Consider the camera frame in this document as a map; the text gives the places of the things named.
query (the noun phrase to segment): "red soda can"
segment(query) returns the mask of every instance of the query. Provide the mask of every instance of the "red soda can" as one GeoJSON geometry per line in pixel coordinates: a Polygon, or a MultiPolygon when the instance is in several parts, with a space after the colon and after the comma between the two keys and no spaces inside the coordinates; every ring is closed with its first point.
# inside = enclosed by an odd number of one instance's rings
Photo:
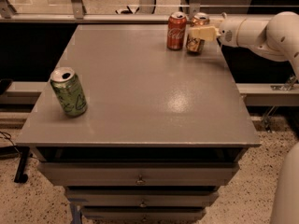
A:
{"type": "Polygon", "coordinates": [[[174,12],[168,19],[167,47],[169,49],[182,49],[184,45],[187,24],[186,14],[174,12]]]}

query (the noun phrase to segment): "soda can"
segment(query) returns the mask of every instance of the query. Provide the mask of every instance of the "soda can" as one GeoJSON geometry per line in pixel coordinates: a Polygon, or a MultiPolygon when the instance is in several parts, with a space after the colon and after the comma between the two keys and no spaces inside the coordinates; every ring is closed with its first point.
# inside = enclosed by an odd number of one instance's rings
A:
{"type": "Polygon", "coordinates": [[[78,76],[72,68],[56,68],[50,75],[50,85],[67,116],[76,117],[86,111],[85,95],[78,76]]]}
{"type": "Polygon", "coordinates": [[[167,47],[169,49],[182,49],[187,24],[185,13],[177,11],[168,19],[167,47]]]}
{"type": "MultiPolygon", "coordinates": [[[[208,15],[206,13],[199,12],[192,17],[190,26],[196,27],[196,26],[203,26],[208,24],[209,24],[208,15]]],[[[188,52],[201,54],[204,45],[205,45],[205,40],[194,38],[191,37],[190,35],[187,36],[186,49],[188,52]]]]}

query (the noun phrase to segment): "drawer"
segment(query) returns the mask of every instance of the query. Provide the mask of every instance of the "drawer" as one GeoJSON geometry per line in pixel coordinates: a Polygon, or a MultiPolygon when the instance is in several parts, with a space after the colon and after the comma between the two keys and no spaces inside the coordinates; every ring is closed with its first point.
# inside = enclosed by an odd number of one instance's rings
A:
{"type": "Polygon", "coordinates": [[[48,162],[235,162],[241,147],[38,147],[48,162]]]}
{"type": "Polygon", "coordinates": [[[158,207],[183,206],[205,207],[212,205],[218,198],[218,192],[198,190],[196,187],[186,189],[69,189],[65,196],[80,206],[131,206],[131,207],[158,207]]]}
{"type": "Polygon", "coordinates": [[[38,170],[57,186],[222,186],[238,164],[41,162],[38,170]]]}
{"type": "Polygon", "coordinates": [[[82,215],[89,219],[99,220],[189,220],[196,221],[201,219],[205,209],[194,208],[99,208],[83,207],[82,215]]]}

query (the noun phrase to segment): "can label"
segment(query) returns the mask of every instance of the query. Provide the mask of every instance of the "can label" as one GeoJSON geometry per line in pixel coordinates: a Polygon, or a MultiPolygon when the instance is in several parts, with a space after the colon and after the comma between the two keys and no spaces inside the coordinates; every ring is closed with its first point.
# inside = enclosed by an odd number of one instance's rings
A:
{"type": "Polygon", "coordinates": [[[185,35],[185,29],[172,28],[168,30],[168,37],[171,39],[180,40],[185,35]]]}
{"type": "MultiPolygon", "coordinates": [[[[209,24],[209,17],[206,13],[199,12],[194,15],[191,20],[191,27],[203,26],[209,24]]],[[[188,35],[186,42],[186,49],[188,52],[201,54],[205,45],[205,40],[191,37],[188,35]]]]}
{"type": "Polygon", "coordinates": [[[55,69],[50,76],[50,85],[66,115],[76,117],[86,111],[85,95],[73,69],[69,67],[55,69]]]}

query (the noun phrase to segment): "table top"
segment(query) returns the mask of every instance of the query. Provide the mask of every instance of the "table top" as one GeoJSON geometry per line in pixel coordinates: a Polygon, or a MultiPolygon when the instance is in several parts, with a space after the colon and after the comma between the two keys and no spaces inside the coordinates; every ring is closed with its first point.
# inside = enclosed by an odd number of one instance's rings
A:
{"type": "Polygon", "coordinates": [[[256,147],[259,138],[217,42],[166,47],[166,25],[80,25],[58,66],[88,109],[64,114],[48,82],[17,140],[39,147],[256,147]]]}

